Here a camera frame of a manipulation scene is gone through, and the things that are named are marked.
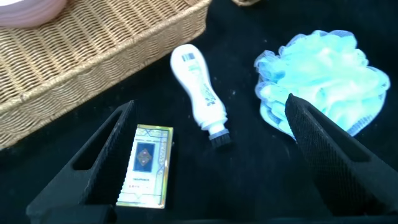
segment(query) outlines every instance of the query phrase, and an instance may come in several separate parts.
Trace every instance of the small object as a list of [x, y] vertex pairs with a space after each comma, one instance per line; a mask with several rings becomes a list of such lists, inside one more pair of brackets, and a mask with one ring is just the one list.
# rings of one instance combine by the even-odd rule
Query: small object
[[27, 206], [30, 222], [114, 223], [136, 129], [135, 103], [116, 108]]
[[238, 6], [251, 6], [256, 2], [259, 2], [260, 0], [232, 0], [235, 2]]
[[173, 128], [138, 124], [116, 205], [164, 208]]
[[213, 147], [230, 143], [229, 131], [224, 127], [225, 107], [211, 87], [201, 52], [192, 44], [181, 45], [173, 51], [170, 65], [191, 99], [195, 121], [202, 130], [209, 132]]
[[[396, 170], [304, 99], [290, 94], [286, 116], [313, 182], [332, 214], [364, 216], [363, 220], [336, 223], [384, 223], [376, 215], [394, 217], [385, 223], [398, 223]], [[377, 219], [369, 221], [371, 216]]]
[[28, 28], [42, 25], [56, 17], [67, 0], [1, 0], [0, 26]]

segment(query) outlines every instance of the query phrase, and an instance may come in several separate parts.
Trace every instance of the card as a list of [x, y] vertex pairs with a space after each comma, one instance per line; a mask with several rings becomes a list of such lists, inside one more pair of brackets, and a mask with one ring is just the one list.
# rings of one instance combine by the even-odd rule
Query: card
[[138, 124], [118, 206], [164, 208], [173, 128]]

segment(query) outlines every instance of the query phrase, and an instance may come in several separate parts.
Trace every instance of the black cloth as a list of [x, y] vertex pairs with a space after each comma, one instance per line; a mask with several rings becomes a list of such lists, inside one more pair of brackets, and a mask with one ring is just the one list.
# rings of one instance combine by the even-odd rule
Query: black cloth
[[213, 0], [207, 30], [192, 43], [204, 54], [213, 88], [226, 106], [234, 149], [219, 153], [210, 148], [208, 133], [193, 120], [190, 99], [174, 78], [168, 55], [1, 151], [0, 220], [27, 223], [28, 203], [117, 106], [134, 99], [139, 122], [174, 127], [176, 145], [167, 208], [118, 208], [120, 219], [329, 216], [294, 141], [259, 114], [253, 62], [265, 49], [276, 51], [299, 33], [353, 32], [371, 65], [392, 82], [380, 115], [356, 138], [397, 170], [396, 9], [395, 1], [378, 0], [263, 0], [246, 8]]

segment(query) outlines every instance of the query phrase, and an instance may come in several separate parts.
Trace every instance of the pink bowl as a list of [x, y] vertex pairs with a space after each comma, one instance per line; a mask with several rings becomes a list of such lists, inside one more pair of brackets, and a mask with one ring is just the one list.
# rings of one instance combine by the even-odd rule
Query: pink bowl
[[0, 0], [0, 26], [27, 28], [56, 17], [67, 0]]

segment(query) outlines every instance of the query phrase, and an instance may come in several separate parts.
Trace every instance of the black background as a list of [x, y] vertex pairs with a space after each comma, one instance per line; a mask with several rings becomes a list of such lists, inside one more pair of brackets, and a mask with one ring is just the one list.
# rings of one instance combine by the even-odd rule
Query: black background
[[118, 208], [120, 219], [250, 221], [330, 215], [294, 141], [259, 114], [254, 59], [299, 33], [353, 32], [370, 64], [385, 71], [392, 83], [383, 110], [356, 138], [397, 170], [397, 5], [380, 0], [263, 0], [240, 8], [230, 0], [213, 0], [207, 30], [192, 43], [204, 54], [213, 88], [226, 106], [234, 150], [210, 149], [208, 133], [193, 120], [190, 99], [170, 71], [168, 55], [1, 151], [0, 222], [27, 223], [27, 204], [115, 108], [134, 99], [139, 122], [174, 127], [176, 145], [167, 208]]

